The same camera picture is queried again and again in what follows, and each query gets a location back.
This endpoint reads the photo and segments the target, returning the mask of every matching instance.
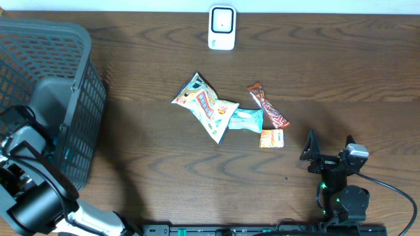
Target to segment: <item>white wall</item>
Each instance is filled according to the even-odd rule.
[[[217,3],[238,12],[420,14],[420,0],[0,0],[5,10],[207,12]]]

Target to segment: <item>gray plastic basket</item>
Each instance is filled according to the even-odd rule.
[[[75,24],[0,18],[0,111],[34,110],[56,142],[49,161],[77,189],[87,181],[106,97],[91,44]]]

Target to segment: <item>snack package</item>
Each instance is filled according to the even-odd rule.
[[[188,108],[218,144],[222,142],[229,120],[239,106],[219,100],[216,92],[198,73],[184,85],[172,103]]]
[[[284,147],[284,135],[282,129],[262,130],[260,137],[260,148],[282,148]]]
[[[263,85],[260,82],[249,87],[248,91],[252,95],[258,106],[260,106],[260,108],[264,110],[265,114],[268,116],[275,128],[285,128],[290,125],[290,122],[287,119],[285,119],[283,115],[281,115],[280,112],[278,112],[278,110],[274,109],[270,101],[267,100],[263,89]]]
[[[229,121],[229,129],[243,129],[261,133],[263,129],[263,111],[250,109],[236,109]]]

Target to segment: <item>perforated basket side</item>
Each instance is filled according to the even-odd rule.
[[[105,88],[91,61],[78,93],[58,168],[77,189],[85,186],[105,105]]]

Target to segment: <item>red candy bar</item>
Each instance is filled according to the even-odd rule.
[[[283,115],[281,115],[280,112],[273,107],[273,105],[271,105],[270,101],[267,100],[263,85],[260,82],[249,87],[248,91],[258,106],[264,110],[264,113],[268,116],[275,128],[285,128],[290,125],[290,122],[285,119]]]

